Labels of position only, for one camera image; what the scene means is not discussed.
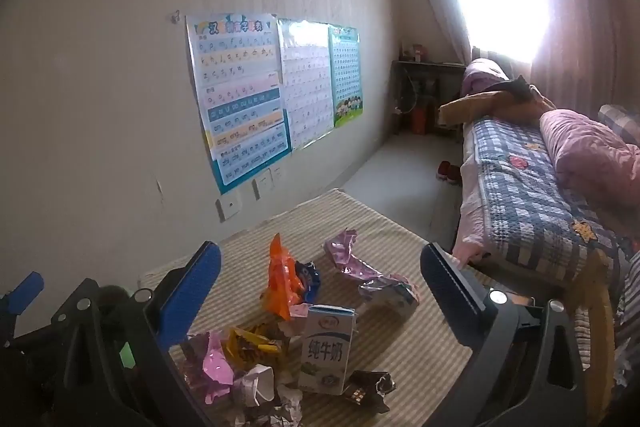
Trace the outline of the pink wrapper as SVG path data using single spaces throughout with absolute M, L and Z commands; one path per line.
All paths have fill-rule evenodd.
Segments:
M 230 395 L 234 370 L 224 355 L 222 340 L 215 331 L 189 336 L 180 343 L 186 384 L 206 405 Z

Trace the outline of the yellow snack box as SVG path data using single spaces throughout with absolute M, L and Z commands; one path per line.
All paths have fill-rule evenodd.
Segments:
M 276 323 L 260 323 L 240 329 L 232 327 L 222 342 L 227 361 L 236 369 L 248 372 L 256 365 L 282 369 L 288 354 L 288 340 Z

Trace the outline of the orange snack bag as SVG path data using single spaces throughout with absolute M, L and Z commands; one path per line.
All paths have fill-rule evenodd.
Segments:
M 291 309 L 302 302 L 304 292 L 295 263 L 277 233 L 269 246 L 268 284 L 262 292 L 262 307 L 284 321 L 291 320 Z

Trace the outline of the dark brown foil wrapper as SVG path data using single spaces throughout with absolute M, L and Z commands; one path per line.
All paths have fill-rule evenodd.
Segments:
M 355 371 L 346 381 L 343 398 L 375 414 L 385 414 L 390 410 L 386 397 L 395 389 L 396 383 L 388 372 Z

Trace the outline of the white milk carton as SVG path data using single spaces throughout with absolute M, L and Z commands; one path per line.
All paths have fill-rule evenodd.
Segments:
M 300 389 L 322 395 L 343 393 L 355 325 L 354 309 L 309 308 L 300 351 Z

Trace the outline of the silver newspaper wad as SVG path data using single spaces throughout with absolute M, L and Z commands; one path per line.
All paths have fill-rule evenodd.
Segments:
M 299 427 L 303 425 L 303 392 L 278 384 L 276 397 L 261 407 L 239 414 L 235 426 Z

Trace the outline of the white patterned paper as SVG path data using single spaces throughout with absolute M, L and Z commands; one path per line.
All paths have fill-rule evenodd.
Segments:
M 274 370 L 271 366 L 257 364 L 234 381 L 232 397 L 241 407 L 261 407 L 276 396 Z

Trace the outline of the white blue crumpled bag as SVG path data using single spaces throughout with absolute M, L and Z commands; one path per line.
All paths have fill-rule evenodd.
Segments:
M 421 303 L 416 288 L 403 277 L 375 277 L 361 283 L 358 293 L 368 308 L 391 309 L 401 317 L 410 317 Z

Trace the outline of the bed with plaid cover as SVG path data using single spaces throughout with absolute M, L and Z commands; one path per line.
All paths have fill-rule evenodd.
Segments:
M 585 199 L 560 187 L 535 126 L 490 117 L 463 128 L 462 203 L 452 253 L 564 286 L 591 251 L 608 258 L 608 286 L 620 300 L 631 245 L 602 225 Z

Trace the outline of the purple foil wrapper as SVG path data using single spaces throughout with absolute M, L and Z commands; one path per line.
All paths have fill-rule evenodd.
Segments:
M 323 249 L 331 259 L 334 268 L 349 280 L 368 283 L 382 277 L 382 273 L 354 253 L 358 233 L 356 230 L 344 230 L 327 239 Z

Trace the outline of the red shoes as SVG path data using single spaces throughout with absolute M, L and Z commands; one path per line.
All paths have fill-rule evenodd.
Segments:
M 460 185 L 462 183 L 460 167 L 452 165 L 450 161 L 443 160 L 436 172 L 436 178 L 450 184 Z

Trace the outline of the dark shelf unit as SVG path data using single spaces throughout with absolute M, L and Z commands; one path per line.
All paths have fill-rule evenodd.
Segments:
M 455 138 L 458 126 L 438 120 L 439 109 L 460 95 L 465 66 L 457 63 L 393 61 L 390 71 L 393 134 L 411 132 Z

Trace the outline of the wall socket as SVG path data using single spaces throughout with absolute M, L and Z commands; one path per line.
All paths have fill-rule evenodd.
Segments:
M 224 223 L 236 216 L 242 210 L 242 198 L 239 190 L 221 194 L 216 200 L 219 220 Z

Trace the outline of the pinyin wall poster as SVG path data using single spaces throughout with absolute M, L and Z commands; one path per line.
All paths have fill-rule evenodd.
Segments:
M 186 35 L 214 177 L 226 194 L 292 152 L 277 17 L 188 16 Z

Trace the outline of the white chart wall poster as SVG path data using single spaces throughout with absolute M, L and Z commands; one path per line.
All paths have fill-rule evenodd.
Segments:
M 292 149 L 322 138 L 334 127 L 327 24 L 278 19 L 281 76 Z

